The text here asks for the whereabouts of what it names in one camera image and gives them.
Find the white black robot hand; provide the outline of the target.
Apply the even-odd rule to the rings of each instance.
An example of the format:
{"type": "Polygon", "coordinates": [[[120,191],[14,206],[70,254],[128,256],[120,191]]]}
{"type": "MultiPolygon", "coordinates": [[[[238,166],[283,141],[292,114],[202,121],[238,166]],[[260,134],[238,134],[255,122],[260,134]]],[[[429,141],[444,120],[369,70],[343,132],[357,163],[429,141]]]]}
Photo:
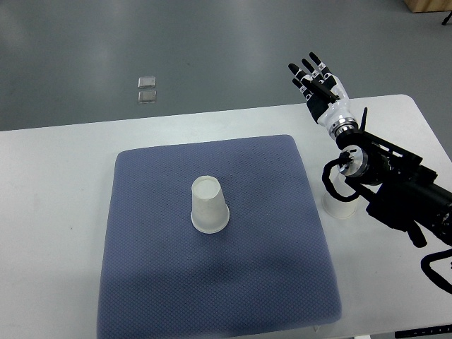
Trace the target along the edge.
{"type": "Polygon", "coordinates": [[[340,79],[315,53],[311,52],[309,58],[302,60],[302,67],[288,64],[294,76],[292,83],[307,101],[313,120],[335,140],[341,133],[357,129],[357,120],[350,111],[350,99],[340,79]]]}

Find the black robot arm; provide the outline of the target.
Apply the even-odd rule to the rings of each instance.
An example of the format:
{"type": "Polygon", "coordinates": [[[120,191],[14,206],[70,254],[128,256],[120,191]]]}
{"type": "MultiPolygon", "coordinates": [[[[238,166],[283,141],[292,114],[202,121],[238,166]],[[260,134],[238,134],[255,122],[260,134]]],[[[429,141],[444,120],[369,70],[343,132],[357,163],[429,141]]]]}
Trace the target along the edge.
{"type": "Polygon", "coordinates": [[[353,196],[367,200],[371,217],[407,233],[416,247],[427,244],[423,228],[451,244],[451,192],[435,183],[437,173],[422,165],[420,156],[364,128],[364,124],[352,123],[351,129],[335,136],[346,168],[352,164],[353,146],[363,155],[358,168],[345,176],[353,196]]]}

